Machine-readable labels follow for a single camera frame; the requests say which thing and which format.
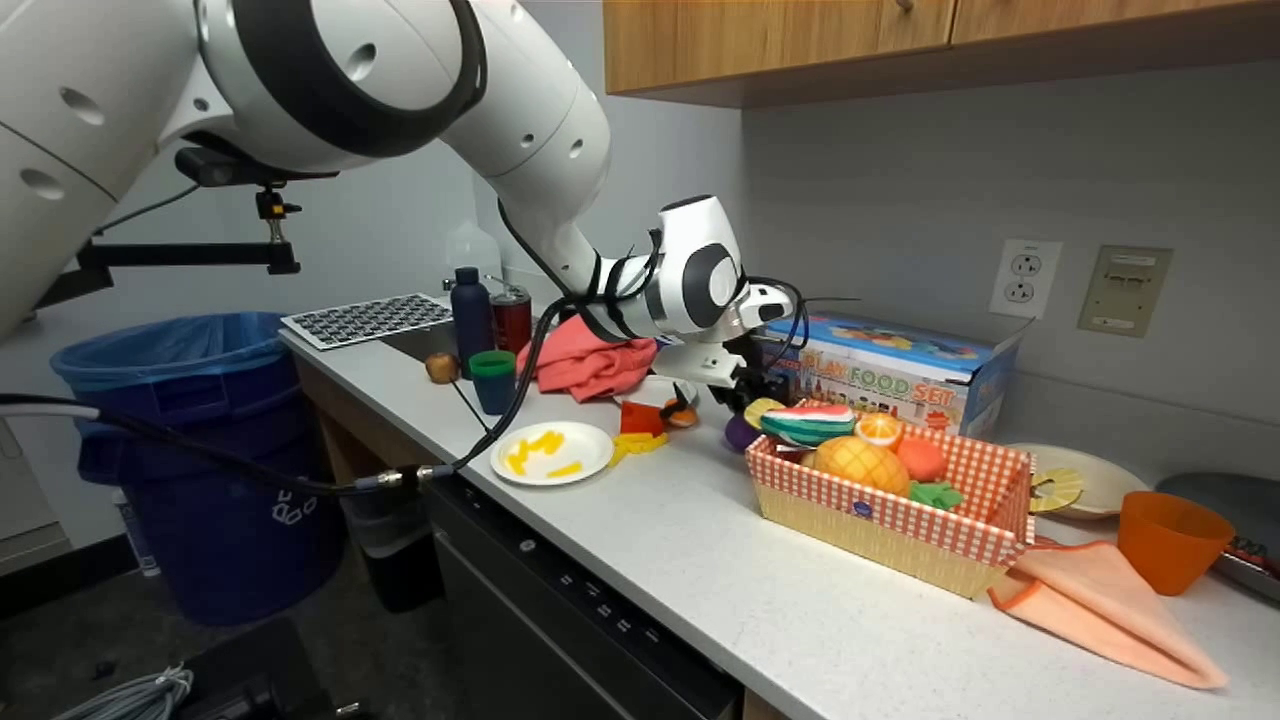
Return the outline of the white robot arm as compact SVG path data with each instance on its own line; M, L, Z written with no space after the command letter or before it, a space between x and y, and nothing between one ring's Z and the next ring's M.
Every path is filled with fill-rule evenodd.
M280 177L447 146L605 341L709 390L733 346L800 307L746 274L721 201L662 212L658 247L610 262L580 234L614 128L522 0L0 0L0 333L22 330L173 140Z

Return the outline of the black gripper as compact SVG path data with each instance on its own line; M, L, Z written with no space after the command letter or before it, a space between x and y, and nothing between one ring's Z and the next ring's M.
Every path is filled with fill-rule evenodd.
M737 402L786 402L794 392L796 359L807 350L804 322L770 322L759 333L733 341L733 352L746 359L733 398Z

